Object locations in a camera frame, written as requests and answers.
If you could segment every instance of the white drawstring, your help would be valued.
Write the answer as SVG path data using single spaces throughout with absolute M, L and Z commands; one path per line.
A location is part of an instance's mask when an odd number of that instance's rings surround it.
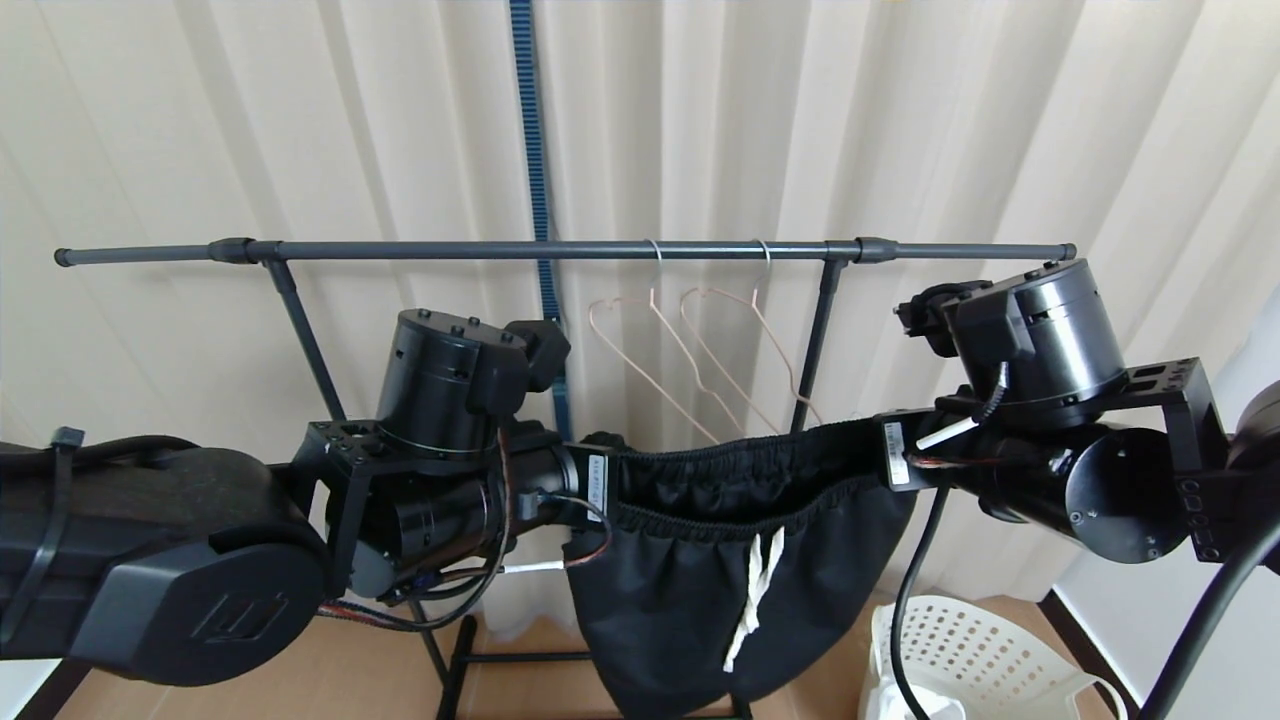
M 760 626 L 758 610 L 760 601 L 764 600 L 764 593 L 769 592 L 773 571 L 778 569 L 778 561 L 782 560 L 786 528 L 778 528 L 778 532 L 773 533 L 773 539 L 769 541 L 769 561 L 767 564 L 760 555 L 760 537 L 755 536 L 755 539 L 751 541 L 751 553 L 746 560 L 746 606 L 742 607 L 742 616 L 737 621 L 737 629 L 733 630 L 733 642 L 730 643 L 728 652 L 724 653 L 726 673 L 733 671 L 733 660 L 742 650 L 742 641 Z

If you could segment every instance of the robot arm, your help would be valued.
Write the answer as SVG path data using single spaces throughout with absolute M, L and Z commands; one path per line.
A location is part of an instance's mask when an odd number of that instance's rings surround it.
M 1220 561 L 1280 505 L 1265 474 L 1280 451 L 1280 386 L 1228 442 L 1197 360 L 1124 365 L 1083 260 L 929 288 L 899 315 L 970 383 L 876 418 L 892 489 L 959 487 L 996 519 L 1121 562 L 1160 557 L 1188 532 L 1201 560 Z M 497 568 L 524 532 L 603 521 L 620 482 L 611 451 L 511 419 L 568 350 L 550 323 L 410 310 L 376 418 L 308 424 L 287 465 L 173 438 L 9 448 L 0 657 L 216 683 L 273 657 L 348 589 L 388 605 L 452 594 L 438 588 L 460 560 Z M 1164 410 L 1167 434 L 1101 421 L 1142 406 Z M 306 521 L 316 483 L 330 491 L 325 538 Z

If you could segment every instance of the curtain fold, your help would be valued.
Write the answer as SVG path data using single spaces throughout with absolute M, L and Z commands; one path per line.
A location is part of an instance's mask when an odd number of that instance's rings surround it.
M 324 416 L 265 273 L 59 269 L 59 246 L 531 240 L 503 3 L 6 3 L 0 35 L 0 343 L 6 437 L 169 432 L 265 461 Z M 535 3 L 556 241 L 1074 242 L 1130 364 L 1220 368 L 1280 282 L 1280 5 L 1233 3 Z M 813 402 L 831 421 L 927 405 L 957 364 L 891 305 L 1023 263 L 845 270 Z M 817 263 L 557 268 L 575 427 L 643 450 L 707 445 L 598 324 L 717 439 L 786 428 Z M 394 314 L 539 315 L 532 263 L 297 263 L 348 414 L 374 411 Z M 549 398 L 524 416 L 552 423 Z M 913 520 L 901 571 L 923 525 Z M 562 530 L 521 541 L 558 552 Z M 956 497 L 922 575 L 1038 598 L 1075 551 Z M 892 582 L 893 573 L 887 580 Z M 563 578 L 499 579 L 490 624 L 570 621 Z

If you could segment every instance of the white plastic basket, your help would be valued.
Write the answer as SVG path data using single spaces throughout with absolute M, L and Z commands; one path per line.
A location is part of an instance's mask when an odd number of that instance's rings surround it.
M 892 605 L 877 607 L 872 618 L 870 661 L 859 712 L 864 720 L 870 691 L 893 678 L 888 650 L 892 620 Z M 1079 720 L 1075 696 L 1092 684 L 1110 693 L 1120 720 L 1128 720 L 1110 683 L 1080 671 L 1014 623 L 948 597 L 908 601 L 902 669 L 911 685 L 960 701 L 966 720 Z

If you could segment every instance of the black baseboard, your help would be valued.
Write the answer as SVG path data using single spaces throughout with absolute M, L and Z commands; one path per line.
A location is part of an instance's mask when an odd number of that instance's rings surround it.
M 54 720 L 72 698 L 72 693 L 88 675 L 88 665 L 74 660 L 63 660 L 45 682 L 31 696 L 27 705 L 18 711 L 14 720 Z
M 1080 626 L 1080 623 L 1076 621 L 1075 615 L 1071 615 L 1071 611 L 1062 603 L 1062 598 L 1057 597 L 1056 592 L 1050 591 L 1048 596 L 1039 602 L 1039 609 L 1048 620 L 1048 624 L 1053 625 L 1053 630 L 1056 630 L 1057 635 L 1062 638 L 1064 643 L 1066 643 L 1066 648 L 1071 651 L 1075 661 L 1080 665 L 1080 670 L 1084 670 L 1091 675 L 1097 675 L 1098 678 L 1111 683 L 1116 692 L 1120 693 L 1120 700 L 1124 701 L 1125 707 L 1129 710 L 1129 717 L 1137 717 L 1138 703 L 1134 702 L 1133 696 L 1129 694 L 1129 688 L 1120 682 L 1120 676 L 1116 675 L 1115 669 L 1111 667 L 1111 664 L 1102 657 L 1101 652 L 1098 652 L 1098 647 L 1093 644 L 1088 633 L 1085 633 L 1084 628 Z M 1111 696 L 1107 693 L 1100 694 L 1102 696 L 1102 701 L 1107 703 L 1107 707 L 1111 708 L 1111 712 L 1116 714 L 1119 717 L 1119 712 L 1116 712 Z

